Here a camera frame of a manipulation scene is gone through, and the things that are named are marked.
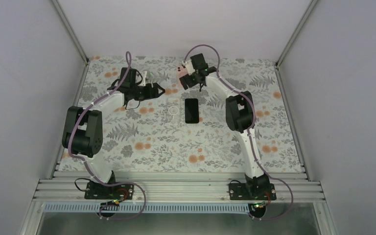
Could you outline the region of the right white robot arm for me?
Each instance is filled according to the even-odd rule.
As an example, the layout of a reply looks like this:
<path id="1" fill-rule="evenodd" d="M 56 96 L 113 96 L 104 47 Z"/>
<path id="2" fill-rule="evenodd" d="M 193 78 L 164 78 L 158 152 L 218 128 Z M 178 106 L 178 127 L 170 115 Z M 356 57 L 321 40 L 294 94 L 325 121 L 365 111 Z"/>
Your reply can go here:
<path id="1" fill-rule="evenodd" d="M 225 100 L 225 119 L 234 131 L 246 163 L 245 191 L 249 198 L 258 199 L 271 191 L 270 177 L 260 164 L 258 145 L 254 134 L 255 111 L 252 95 L 241 92 L 219 76 L 216 67 L 209 67 L 203 54 L 197 54 L 177 67 L 177 79 L 187 90 L 196 85 L 206 86 Z"/>

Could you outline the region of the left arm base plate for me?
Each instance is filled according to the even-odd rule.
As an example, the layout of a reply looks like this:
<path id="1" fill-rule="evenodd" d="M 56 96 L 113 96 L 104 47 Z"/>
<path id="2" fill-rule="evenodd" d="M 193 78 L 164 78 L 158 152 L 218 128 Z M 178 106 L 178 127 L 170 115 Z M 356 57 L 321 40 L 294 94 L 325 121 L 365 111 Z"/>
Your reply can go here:
<path id="1" fill-rule="evenodd" d="M 84 198 L 88 200 L 132 200 L 134 186 L 122 184 L 114 187 L 106 187 L 90 181 L 87 183 Z"/>

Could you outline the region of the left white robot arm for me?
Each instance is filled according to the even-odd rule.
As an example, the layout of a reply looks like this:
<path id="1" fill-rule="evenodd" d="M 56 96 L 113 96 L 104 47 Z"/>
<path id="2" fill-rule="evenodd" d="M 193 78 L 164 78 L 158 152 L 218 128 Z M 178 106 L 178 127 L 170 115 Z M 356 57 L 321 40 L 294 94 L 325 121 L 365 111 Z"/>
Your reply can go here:
<path id="1" fill-rule="evenodd" d="M 124 67 L 100 98 L 86 108 L 71 106 L 67 110 L 62 146 L 85 165 L 91 181 L 98 183 L 97 192 L 104 198 L 113 197 L 117 191 L 113 170 L 100 154 L 105 118 L 115 109 L 127 107 L 130 100 L 141 102 L 165 93 L 158 83 L 147 83 L 146 76 L 146 72 Z"/>

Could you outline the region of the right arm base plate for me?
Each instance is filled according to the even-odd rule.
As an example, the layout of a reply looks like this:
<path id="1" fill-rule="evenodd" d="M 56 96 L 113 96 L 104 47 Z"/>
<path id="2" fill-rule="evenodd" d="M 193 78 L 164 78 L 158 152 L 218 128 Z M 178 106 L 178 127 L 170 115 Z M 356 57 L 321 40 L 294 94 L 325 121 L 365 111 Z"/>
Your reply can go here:
<path id="1" fill-rule="evenodd" d="M 268 182 L 252 183 L 251 181 L 241 183 L 238 180 L 231 180 L 228 184 L 230 200 L 276 200 L 276 190 L 273 184 Z"/>

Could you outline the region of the black phone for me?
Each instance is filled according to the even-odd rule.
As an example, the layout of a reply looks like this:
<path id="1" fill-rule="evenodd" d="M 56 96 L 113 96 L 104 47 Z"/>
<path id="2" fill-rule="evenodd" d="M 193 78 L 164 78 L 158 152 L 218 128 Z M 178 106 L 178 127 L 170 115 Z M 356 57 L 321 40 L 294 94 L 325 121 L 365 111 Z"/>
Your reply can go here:
<path id="1" fill-rule="evenodd" d="M 185 122 L 187 124 L 199 123 L 199 102 L 197 98 L 185 99 Z"/>

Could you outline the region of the clear phone case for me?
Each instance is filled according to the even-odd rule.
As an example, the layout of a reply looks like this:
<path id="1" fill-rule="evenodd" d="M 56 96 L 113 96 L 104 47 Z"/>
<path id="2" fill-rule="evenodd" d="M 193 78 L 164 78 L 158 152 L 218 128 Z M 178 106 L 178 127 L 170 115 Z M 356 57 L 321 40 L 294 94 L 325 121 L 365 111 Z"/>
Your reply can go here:
<path id="1" fill-rule="evenodd" d="M 181 100 L 169 97 L 166 101 L 166 123 L 177 124 L 181 121 Z"/>

